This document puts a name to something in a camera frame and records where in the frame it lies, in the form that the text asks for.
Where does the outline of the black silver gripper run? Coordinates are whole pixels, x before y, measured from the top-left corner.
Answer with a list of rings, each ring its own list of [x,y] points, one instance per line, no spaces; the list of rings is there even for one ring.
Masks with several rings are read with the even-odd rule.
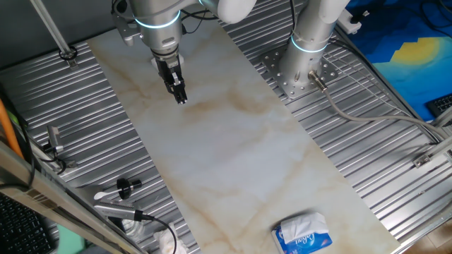
[[[187,96],[185,83],[182,78],[182,67],[179,59],[179,50],[170,52],[152,50],[155,57],[159,76],[163,79],[167,90],[172,94],[178,104],[185,104]]]

